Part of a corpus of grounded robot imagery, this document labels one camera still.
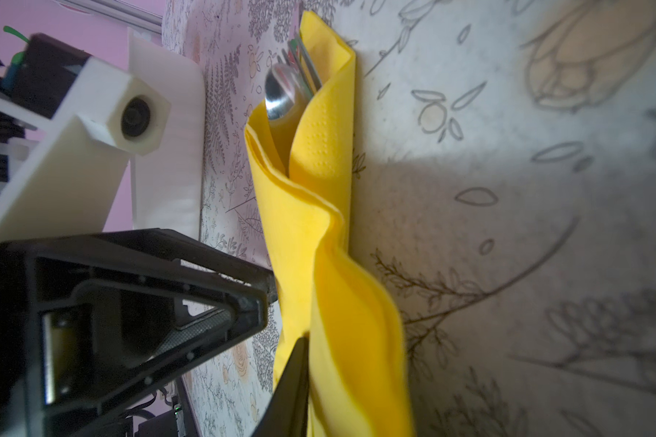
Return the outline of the silver fork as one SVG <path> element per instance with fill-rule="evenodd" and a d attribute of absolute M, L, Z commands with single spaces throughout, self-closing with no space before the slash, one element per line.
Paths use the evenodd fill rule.
<path fill-rule="evenodd" d="M 298 33 L 295 33 L 293 39 L 290 40 L 289 47 L 293 53 L 294 63 L 302 72 L 304 81 L 311 90 L 311 93 L 315 94 L 321 89 L 322 81 L 320 80 L 320 76 L 318 75 L 313 60 Z"/>

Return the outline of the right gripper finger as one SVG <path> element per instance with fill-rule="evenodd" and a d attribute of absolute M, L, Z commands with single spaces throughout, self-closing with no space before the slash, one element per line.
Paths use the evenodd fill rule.
<path fill-rule="evenodd" d="M 301 337 L 295 342 L 271 402 L 251 436 L 306 436 L 309 393 L 309 340 Z"/>

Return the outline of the silver spoon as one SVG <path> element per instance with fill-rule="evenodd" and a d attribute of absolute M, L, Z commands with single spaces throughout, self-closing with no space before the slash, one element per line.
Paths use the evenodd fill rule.
<path fill-rule="evenodd" d="M 302 112 L 311 94 L 296 67 L 283 63 L 273 65 L 265 78 L 265 108 L 270 121 Z"/>

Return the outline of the yellow paper napkin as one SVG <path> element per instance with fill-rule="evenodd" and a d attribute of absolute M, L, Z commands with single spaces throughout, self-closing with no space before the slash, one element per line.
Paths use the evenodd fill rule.
<path fill-rule="evenodd" d="M 244 129 L 282 330 L 273 375 L 309 340 L 311 436 L 412 436 L 404 329 L 383 285 L 348 252 L 356 56 L 305 12 L 301 36 L 322 81 L 295 133 L 258 105 Z"/>

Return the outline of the white rectangular tray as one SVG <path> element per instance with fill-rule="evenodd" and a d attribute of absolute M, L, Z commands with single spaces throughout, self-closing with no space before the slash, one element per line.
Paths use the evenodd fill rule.
<path fill-rule="evenodd" d="M 130 30 L 129 72 L 171 103 L 159 148 L 131 164 L 134 228 L 173 229 L 198 240 L 206 109 L 202 70 Z"/>

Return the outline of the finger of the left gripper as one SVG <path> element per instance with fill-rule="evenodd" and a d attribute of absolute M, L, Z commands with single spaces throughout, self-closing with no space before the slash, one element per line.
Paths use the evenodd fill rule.
<path fill-rule="evenodd" d="M 0 245 L 0 436 L 100 436 L 267 324 L 264 291 L 105 240 Z"/>
<path fill-rule="evenodd" d="M 264 291 L 269 303 L 278 300 L 275 276 L 270 269 L 214 249 L 178 231 L 139 229 L 93 234 L 93 237 L 162 260 L 186 260 Z"/>

